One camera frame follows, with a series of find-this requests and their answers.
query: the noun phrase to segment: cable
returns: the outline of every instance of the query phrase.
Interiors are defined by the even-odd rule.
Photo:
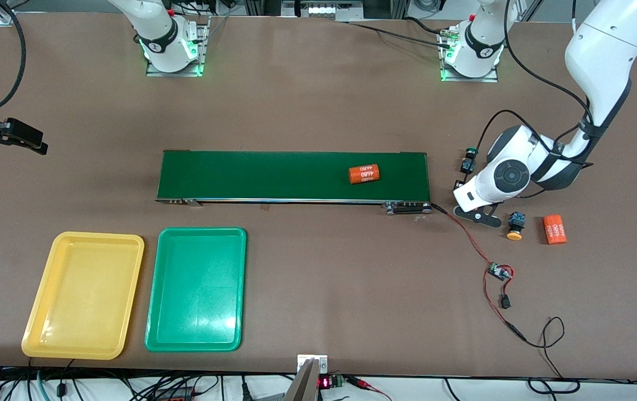
[[[18,73],[16,76],[16,80],[15,82],[13,82],[13,86],[8,91],[7,96],[0,101],[0,107],[2,107],[7,104],[8,101],[10,101],[14,94],[16,94],[18,86],[21,84],[21,79],[23,78],[23,72],[26,70],[26,38],[23,37],[23,30],[21,29],[21,24],[18,22],[18,18],[8,7],[8,5],[5,2],[0,1],[0,7],[4,8],[4,11],[8,13],[8,16],[10,16],[13,22],[13,26],[16,28],[16,31],[18,33],[18,41],[21,44],[21,61],[18,64]]]
[[[437,42],[432,42],[432,41],[425,41],[424,39],[412,38],[410,36],[401,35],[399,33],[394,33],[394,32],[390,32],[390,31],[381,30],[380,28],[374,28],[372,26],[362,25],[361,23],[348,23],[348,25],[359,26],[361,28],[366,28],[367,30],[376,31],[376,32],[379,32],[379,33],[385,33],[386,35],[394,36],[396,38],[405,39],[405,40],[408,40],[408,41],[414,41],[414,42],[417,42],[417,43],[429,44],[430,46],[437,46],[437,47],[441,47],[441,48],[450,48],[450,45],[448,45],[446,43],[437,43]]]
[[[545,189],[540,190],[538,192],[532,193],[531,195],[523,195],[523,196],[517,196],[517,199],[529,199],[529,198],[534,198],[534,196],[536,195],[541,195],[542,193],[546,192]]]
[[[547,390],[537,390],[537,388],[535,388],[534,384],[532,383],[533,381],[538,381]],[[577,391],[581,390],[581,382],[580,381],[574,380],[574,381],[572,381],[570,383],[576,383],[575,388],[572,388],[571,390],[553,390],[551,388],[551,386],[548,385],[548,383],[545,380],[543,380],[542,378],[528,378],[527,379],[527,386],[529,386],[529,390],[533,391],[534,393],[541,394],[541,395],[550,395],[553,401],[558,401],[556,399],[556,394],[573,394],[573,393],[576,393]]]
[[[454,390],[451,388],[450,381],[447,378],[444,378],[444,379],[445,379],[445,384],[448,385],[448,390],[450,391],[450,395],[453,396],[454,398],[454,401],[461,401],[461,399],[459,399],[459,397],[456,396],[456,394],[454,394]]]
[[[70,362],[68,362],[68,365],[66,365],[66,368],[61,371],[61,379],[59,380],[58,386],[56,387],[56,395],[58,396],[60,401],[63,401],[63,396],[66,394],[66,385],[63,384],[63,375],[66,374],[66,371],[68,370],[68,368],[71,367],[71,363],[73,363],[74,361],[75,359],[71,359]]]
[[[351,376],[351,375],[343,375],[343,378],[346,379],[346,383],[350,385],[354,385],[357,388],[360,388],[361,390],[372,391],[374,393],[382,394],[382,396],[387,398],[389,401],[392,401],[392,398],[390,398],[388,394],[383,393],[383,391],[377,390],[377,388],[375,388],[373,385],[371,385],[365,380],[356,378],[356,376]]]
[[[464,224],[462,224],[461,221],[459,221],[456,217],[454,217],[450,213],[446,212],[446,210],[444,208],[441,208],[439,205],[436,205],[436,203],[430,203],[430,205],[433,208],[435,208],[435,210],[440,211],[440,213],[443,213],[446,216],[448,216],[448,218],[450,218],[452,221],[454,221],[454,223],[458,224],[458,226],[461,229],[463,229],[464,233],[469,238],[469,242],[471,243],[472,248],[474,248],[474,250],[479,254],[479,256],[481,256],[482,259],[484,259],[484,262],[486,262],[487,265],[491,266],[492,261],[489,259],[489,257],[487,257],[487,254],[484,253],[484,250],[479,246],[479,244],[476,242],[476,240],[471,235],[469,230],[464,226]],[[561,341],[563,336],[566,335],[566,327],[563,324],[563,320],[561,320],[561,318],[558,317],[558,316],[551,317],[550,319],[548,319],[547,323],[542,328],[541,337],[540,337],[543,340],[543,345],[535,344],[535,343],[532,343],[531,341],[529,341],[526,338],[526,336],[524,334],[522,334],[522,332],[519,331],[519,329],[515,325],[513,325],[511,322],[509,322],[507,319],[504,318],[504,316],[502,315],[502,312],[499,311],[499,308],[496,306],[496,304],[494,304],[494,301],[492,301],[492,298],[489,296],[489,292],[487,291],[487,276],[489,275],[489,266],[487,266],[487,268],[484,269],[484,274],[482,275],[482,291],[484,292],[484,297],[486,298],[487,302],[489,303],[489,307],[492,308],[492,311],[494,312],[495,315],[497,315],[499,320],[501,320],[501,322],[504,325],[506,325],[507,328],[509,328],[509,330],[511,330],[512,333],[514,333],[514,335],[516,335],[519,338],[519,340],[522,340],[525,344],[527,344],[527,345],[529,345],[531,347],[539,348],[540,350],[543,350],[543,356],[546,358],[546,360],[548,362],[548,367],[554,373],[556,373],[559,378],[563,379],[563,375],[561,375],[561,372],[558,371],[558,368],[555,366],[555,364],[551,360],[550,356],[548,356],[548,348],[551,348],[551,347],[557,345],[557,343]],[[511,266],[507,266],[507,265],[501,265],[501,266],[503,268],[507,269],[507,271],[509,271],[511,273],[512,277],[514,277],[514,269],[512,269]],[[506,291],[507,284],[509,284],[509,281],[507,281],[504,284],[504,286],[502,287],[502,293],[503,294]],[[547,343],[546,330],[548,329],[548,326],[550,326],[555,321],[558,321],[561,324],[561,334],[558,336],[558,338],[556,340],[554,340],[554,341],[552,341],[550,343]]]
[[[573,5],[571,6],[571,29],[573,30],[573,34],[576,33],[576,2],[578,2],[578,0],[573,0]]]
[[[573,92],[571,92],[570,90],[566,89],[565,87],[559,85],[559,84],[555,84],[552,81],[549,81],[548,79],[543,78],[542,76],[540,76],[539,74],[535,73],[534,71],[530,70],[529,67],[525,66],[524,63],[522,63],[521,60],[519,60],[519,58],[517,57],[516,54],[514,54],[514,49],[512,49],[512,44],[509,43],[509,27],[508,27],[508,20],[509,20],[509,5],[511,4],[512,0],[507,0],[507,7],[504,9],[504,45],[506,46],[507,50],[509,51],[509,54],[512,55],[512,58],[514,59],[514,61],[516,61],[517,64],[519,64],[520,67],[522,67],[522,69],[524,71],[527,71],[527,73],[529,73],[529,75],[533,76],[535,79],[538,79],[539,81],[542,81],[543,83],[552,86],[553,88],[559,89],[560,91],[562,91],[565,94],[568,94],[571,98],[575,99],[578,104],[581,105],[581,107],[583,107],[584,111],[586,111],[586,114],[589,117],[589,121],[593,123],[593,115],[591,115],[591,110],[589,109],[588,106],[586,106],[586,103],[581,100],[581,98],[579,98],[578,96],[576,96],[576,94],[574,94]]]
[[[249,391],[249,385],[246,384],[246,376],[241,376],[241,394],[242,401],[254,401],[254,397],[251,396],[251,391]]]
[[[80,399],[80,401],[85,401],[83,399],[83,394],[81,394],[81,391],[78,388],[78,385],[76,384],[76,378],[71,378],[71,381],[73,382],[73,387],[76,388],[76,395],[78,395],[78,398]]]
[[[428,31],[430,33],[434,33],[435,35],[439,35],[440,31],[444,31],[445,29],[443,28],[442,30],[433,30],[432,28],[428,28],[427,25],[425,25],[424,23],[422,23],[421,20],[418,20],[417,18],[415,18],[414,16],[406,16],[405,18],[403,18],[405,21],[412,21],[417,23],[417,25],[420,26],[420,28],[422,28],[425,31]]]
[[[199,378],[197,378],[197,381],[195,381],[194,386],[192,386],[192,391],[194,391],[194,388],[197,386],[197,382],[198,382],[201,378],[203,378],[203,376],[199,376]],[[207,390],[200,391],[200,392],[198,392],[198,393],[192,393],[192,396],[193,396],[193,397],[196,397],[196,396],[199,396],[199,395],[202,395],[202,394],[209,393],[209,390],[212,390],[213,388],[215,388],[215,387],[219,384],[219,376],[215,376],[215,378],[216,378],[216,381],[214,381],[214,384],[213,384],[213,385],[211,385],[211,386],[209,386],[209,388],[207,388]]]
[[[224,14],[224,18],[222,18],[222,20],[221,20],[221,21],[219,21],[219,23],[217,24],[216,28],[214,28],[214,30],[212,30],[212,31],[211,31],[211,32],[207,35],[207,38],[205,38],[205,39],[204,39],[204,41],[209,41],[209,38],[211,38],[211,37],[212,37],[212,35],[213,35],[213,34],[214,34],[217,30],[219,30],[219,28],[221,28],[221,26],[222,26],[222,25],[224,25],[224,23],[227,21],[227,18],[229,18],[229,15],[230,15],[231,13],[232,13],[232,9],[231,9],[231,8],[229,8],[229,9],[227,10],[227,13],[226,13],[226,14]]]
[[[43,388],[43,381],[41,381],[41,370],[40,369],[36,372],[36,383],[38,384],[38,388],[41,390],[41,396],[43,396],[43,399],[45,401],[51,401],[51,399],[48,398],[48,394],[46,394],[46,389]]]

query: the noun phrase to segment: black connector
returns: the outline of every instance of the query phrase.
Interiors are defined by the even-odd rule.
[[[504,309],[509,309],[510,307],[512,307],[512,302],[509,300],[509,295],[507,294],[499,295],[499,304]]]
[[[64,395],[66,395],[66,384],[59,383],[58,386],[56,386],[56,397],[61,398]]]
[[[244,395],[242,397],[242,401],[254,401],[254,398],[251,396],[249,386],[246,384],[246,379],[244,378],[244,376],[241,377],[241,393]]]
[[[346,383],[349,385],[354,385],[359,388],[358,378],[356,378],[356,376],[343,375],[343,378],[346,379]]]

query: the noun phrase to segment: plastic tray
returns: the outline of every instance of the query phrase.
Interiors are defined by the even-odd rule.
[[[241,343],[246,232],[166,228],[157,246],[145,347],[226,352]]]
[[[30,357],[120,354],[145,248],[130,234],[62,233],[48,255],[22,350]]]

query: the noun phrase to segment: black cable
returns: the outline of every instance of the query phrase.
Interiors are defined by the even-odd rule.
[[[379,33],[385,33],[386,35],[394,36],[396,38],[405,39],[405,40],[408,40],[408,41],[414,41],[414,42],[417,42],[417,43],[429,44],[430,46],[437,46],[437,47],[441,47],[441,48],[450,48],[450,45],[448,45],[446,43],[437,43],[437,42],[426,41],[424,39],[412,38],[410,36],[401,35],[399,33],[394,33],[394,32],[390,32],[390,31],[381,30],[380,28],[374,28],[374,27],[368,26],[368,25],[361,25],[360,23],[349,23],[348,25],[359,26],[361,28],[366,28],[367,30],[376,31],[376,32],[379,32]]]
[[[66,386],[63,384],[63,375],[66,374],[66,371],[68,370],[68,368],[71,367],[71,363],[73,363],[74,360],[75,359],[71,359],[70,362],[68,362],[68,365],[66,365],[66,368],[61,371],[61,379],[59,380],[58,386],[56,387],[56,394],[59,394],[58,399],[60,399],[60,401],[63,401],[63,396],[66,393]]]
[[[219,376],[215,376],[215,378],[216,378],[216,381],[214,382],[213,385],[209,386],[209,388],[207,388],[207,390],[200,391],[200,392],[196,393],[196,395],[202,395],[202,394],[209,393],[209,390],[212,390],[213,388],[215,388],[219,384]]]
[[[8,7],[5,2],[0,1],[0,7],[4,8],[4,11],[8,13],[8,16],[11,18],[13,22],[13,26],[16,28],[18,33],[18,41],[21,44],[21,61],[18,64],[18,73],[16,76],[15,82],[13,82],[12,88],[8,91],[8,94],[4,99],[0,101],[0,107],[10,101],[16,91],[18,90],[18,86],[21,84],[21,79],[23,78],[23,72],[26,70],[26,38],[23,37],[23,30],[21,29],[21,24],[18,22],[18,18],[13,13],[13,11]]]
[[[546,192],[545,189],[537,191],[535,193],[532,193],[531,195],[523,195],[523,196],[517,196],[518,199],[529,199],[529,198],[534,198],[534,196],[537,195],[541,195],[542,193]]]
[[[406,16],[406,17],[405,17],[405,18],[403,18],[403,19],[404,19],[405,21],[412,21],[412,22],[415,22],[415,23],[417,23],[417,25],[419,25],[419,26],[420,26],[420,28],[422,28],[423,30],[428,31],[428,32],[430,32],[430,33],[434,33],[435,35],[439,35],[439,34],[440,34],[440,31],[443,31],[443,30],[444,30],[444,29],[442,29],[442,30],[433,30],[432,28],[428,27],[427,25],[425,25],[424,23],[422,23],[422,21],[421,21],[421,20],[418,20],[418,19],[417,19],[417,18],[415,18],[414,16]]]
[[[570,90],[566,89],[565,87],[553,83],[552,81],[549,81],[548,79],[543,78],[542,76],[540,76],[539,74],[535,73],[534,71],[530,70],[529,67],[525,66],[524,63],[522,63],[521,60],[519,60],[519,58],[517,57],[516,54],[514,54],[514,49],[512,49],[512,44],[509,43],[509,27],[508,27],[508,21],[509,21],[509,9],[511,7],[509,7],[509,5],[511,4],[512,0],[507,0],[507,7],[504,9],[504,45],[506,46],[507,50],[509,51],[509,54],[512,55],[512,58],[514,59],[514,61],[516,61],[517,64],[519,64],[520,67],[522,67],[522,69],[524,71],[527,71],[527,73],[529,73],[529,75],[533,76],[535,79],[538,79],[539,81],[542,81],[543,83],[552,86],[553,88],[559,89],[560,91],[562,91],[565,94],[568,94],[571,98],[575,99],[578,104],[581,105],[581,107],[583,107],[584,111],[586,111],[586,114],[589,117],[589,121],[591,121],[593,123],[593,115],[591,115],[591,110],[589,110],[589,107],[586,106],[586,103],[581,100],[581,98],[579,98],[578,96],[576,96],[575,93],[571,92]]]
[[[241,376],[241,394],[242,401],[254,401],[254,397],[251,396],[251,391],[249,390],[249,385],[246,384],[246,376]]]
[[[33,401],[31,396],[31,370],[28,370],[28,376],[26,376],[26,391],[28,391],[28,401]]]
[[[22,379],[23,379],[23,376],[18,376],[17,380],[13,381],[13,386],[11,386],[11,390],[8,391],[8,394],[6,394],[6,396],[2,399],[2,401],[10,401],[11,400],[11,396],[13,394],[13,391],[16,390],[16,387],[18,386],[18,383],[20,383]]]
[[[573,5],[571,5],[571,20],[572,21],[576,20],[576,2],[578,2],[578,0],[573,0]]]
[[[512,116],[516,117],[519,121],[522,122],[522,124],[527,127],[529,130],[531,130],[531,132],[534,134],[534,137],[538,140],[538,142],[543,146],[544,149],[547,150],[547,152],[552,153],[553,155],[558,155],[558,159],[559,160],[565,160],[566,162],[571,162],[571,163],[575,163],[581,166],[581,168],[586,168],[586,167],[591,167],[593,165],[593,163],[589,163],[589,162],[578,162],[577,160],[574,160],[573,158],[570,157],[565,157],[564,155],[561,155],[561,153],[557,152],[557,143],[558,143],[558,139],[561,139],[562,137],[564,137],[566,134],[573,132],[573,130],[578,128],[578,125],[575,125],[574,127],[571,127],[570,129],[566,130],[566,132],[564,132],[561,135],[558,135],[556,138],[556,140],[553,141],[553,147],[548,147],[548,145],[546,144],[546,142],[543,142],[543,139],[541,137],[541,135],[537,132],[536,129],[534,129],[534,127],[532,127],[531,124],[529,124],[529,122],[527,122],[527,120],[524,117],[521,117],[516,111],[513,110],[509,110],[509,109],[502,109],[497,111],[494,116],[491,117],[491,119],[489,119],[489,121],[487,122],[487,124],[484,126],[484,130],[482,130],[482,134],[479,136],[479,140],[476,143],[476,151],[479,152],[479,148],[482,146],[482,140],[484,140],[484,136],[487,134],[487,130],[489,130],[490,125],[492,124],[492,122],[494,121],[494,119],[497,118],[497,116],[499,116],[500,114],[503,113],[508,113],[511,114]]]
[[[534,387],[534,383],[532,383],[533,381],[538,381],[539,383],[541,383],[546,390],[538,390],[537,388]],[[577,391],[581,390],[581,382],[578,380],[573,380],[573,381],[568,381],[569,383],[575,383],[576,386],[575,388],[572,388],[571,390],[553,390],[551,388],[550,385],[548,385],[548,383],[543,380],[542,378],[528,378],[527,379],[527,386],[529,386],[529,390],[533,391],[534,393],[537,394],[541,394],[541,395],[550,395],[551,398],[553,399],[553,401],[558,401],[556,399],[556,395],[557,394],[573,394],[576,393]]]
[[[546,330],[548,328],[548,326],[550,326],[553,322],[557,321],[559,323],[561,323],[561,334],[558,336],[558,338],[550,343],[547,343],[546,341]],[[527,340],[526,336],[524,336],[522,334],[522,332],[519,331],[519,329],[517,329],[516,326],[512,325],[512,323],[505,321],[504,322],[505,325],[507,325],[507,327],[509,328],[509,330],[512,331],[512,333],[514,333],[514,335],[516,335],[520,340],[522,340],[525,344],[534,347],[534,348],[539,348],[540,350],[543,350],[543,356],[546,357],[546,360],[548,362],[548,365],[550,366],[551,370],[553,370],[554,373],[556,373],[558,375],[559,378],[563,379],[563,375],[561,375],[561,372],[558,371],[558,368],[553,364],[553,362],[551,361],[551,358],[548,357],[548,348],[553,347],[554,345],[557,345],[558,342],[561,341],[561,338],[563,338],[563,336],[566,335],[566,326],[563,325],[563,320],[561,320],[560,317],[555,316],[552,317],[550,319],[548,319],[548,322],[543,325],[542,328],[542,334],[541,334],[541,338],[543,340],[543,345],[538,345],[538,344],[534,344],[531,341]]]
[[[445,384],[448,385],[448,390],[450,391],[450,395],[453,396],[454,401],[461,401],[461,399],[454,394],[454,390],[451,388],[450,381],[447,378],[445,378]]]
[[[73,381],[73,387],[76,388],[76,395],[78,395],[78,398],[80,399],[80,401],[85,401],[83,399],[83,394],[81,394],[81,391],[78,388],[78,384],[76,383],[76,378],[71,378],[71,381]]]

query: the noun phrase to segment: green conveyor belt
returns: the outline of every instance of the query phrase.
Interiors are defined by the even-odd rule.
[[[351,185],[348,168],[376,163],[380,180]],[[167,150],[158,201],[428,202],[425,153]]]

